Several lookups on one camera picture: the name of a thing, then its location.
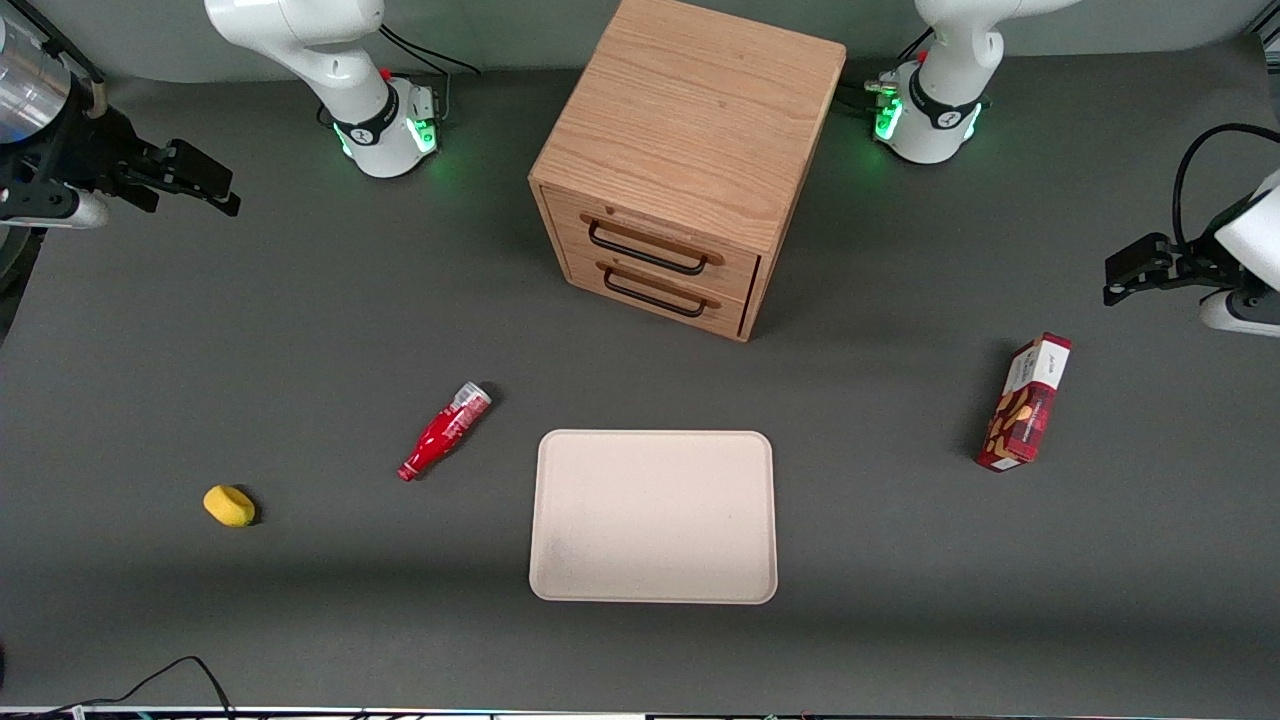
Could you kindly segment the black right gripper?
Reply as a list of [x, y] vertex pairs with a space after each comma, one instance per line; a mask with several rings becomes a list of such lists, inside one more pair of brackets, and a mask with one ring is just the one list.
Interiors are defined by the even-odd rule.
[[[155, 211], [163, 192], [197, 199], [225, 217], [239, 215], [232, 170], [192, 143], [180, 138], [166, 147], [150, 143], [120, 111], [110, 108], [90, 118], [79, 100], [68, 102], [60, 120], [60, 183], [69, 188], [63, 211], [78, 211], [97, 193]], [[166, 170], [172, 181], [163, 179]]]

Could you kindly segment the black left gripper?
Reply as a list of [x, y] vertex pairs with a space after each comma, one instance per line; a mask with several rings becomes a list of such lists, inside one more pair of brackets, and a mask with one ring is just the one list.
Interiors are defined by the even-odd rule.
[[1179, 242], [1148, 233], [1105, 260], [1103, 305], [1149, 290], [1236, 288], [1236, 259], [1212, 236]]

